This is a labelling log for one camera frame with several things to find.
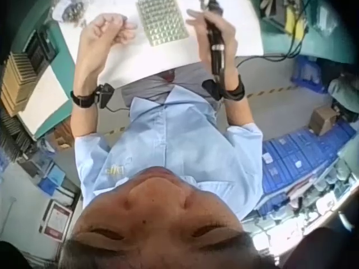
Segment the short sleeve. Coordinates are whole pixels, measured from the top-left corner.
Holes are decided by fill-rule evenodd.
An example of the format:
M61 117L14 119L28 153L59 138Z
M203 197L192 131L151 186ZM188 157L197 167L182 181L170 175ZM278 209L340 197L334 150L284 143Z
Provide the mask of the short sleeve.
M237 159L247 174L249 207L256 206L263 195L262 144L263 133L254 123L228 127L224 136L234 147Z
M110 147L105 138L97 133L75 139L77 173L81 181L84 204L91 200L94 183L105 164Z

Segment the eye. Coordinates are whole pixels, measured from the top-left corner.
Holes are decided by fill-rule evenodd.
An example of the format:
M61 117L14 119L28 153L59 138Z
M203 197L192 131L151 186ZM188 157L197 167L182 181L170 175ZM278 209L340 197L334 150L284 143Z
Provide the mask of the eye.
M91 233L96 233L96 234L100 234L104 237L107 237L108 239L111 240L122 240L124 237L119 235L118 233L115 233L114 231L110 231L107 229L93 229L91 230Z
M207 225L207 226L203 226L199 229L197 229L193 234L192 234L192 237L200 237L202 235L205 235L206 233L214 230L214 229L217 229L217 228L222 228L224 227L224 225L221 225L221 224L211 224L211 225Z

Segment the cardboard box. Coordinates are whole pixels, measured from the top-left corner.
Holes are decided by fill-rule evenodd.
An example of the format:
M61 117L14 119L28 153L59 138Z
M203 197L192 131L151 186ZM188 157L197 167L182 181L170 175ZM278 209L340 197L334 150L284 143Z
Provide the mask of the cardboard box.
M322 106L313 111L309 121L311 128L318 136L327 133L337 120L338 113L328 106Z

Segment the light blue shirt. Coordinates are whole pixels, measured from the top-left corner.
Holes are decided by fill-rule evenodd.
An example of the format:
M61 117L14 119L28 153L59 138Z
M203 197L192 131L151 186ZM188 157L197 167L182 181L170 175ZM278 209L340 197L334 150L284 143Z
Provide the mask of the light blue shirt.
M97 133L76 139L84 207L152 166L163 166L196 188L215 193L240 220L258 203L263 134L254 123L230 126L221 134L210 104L179 86L163 105L134 98L130 122L112 148Z

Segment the hand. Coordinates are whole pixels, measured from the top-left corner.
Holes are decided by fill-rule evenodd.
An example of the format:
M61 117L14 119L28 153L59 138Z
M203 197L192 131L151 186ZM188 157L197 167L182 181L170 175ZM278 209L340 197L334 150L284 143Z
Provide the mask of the hand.
M99 15L82 30L75 67L75 94L90 95L94 92L111 47L133 40L136 28L135 24L127 22L125 16L111 13Z
M212 22L222 32L222 38L225 45L225 85L227 90L235 90L239 83L238 71L234 61L238 48L236 29L224 18L210 11L196 12L188 10L187 13L193 17L192 20L187 20L186 22L195 28L199 44L200 59L210 73L212 72L211 52L205 20Z

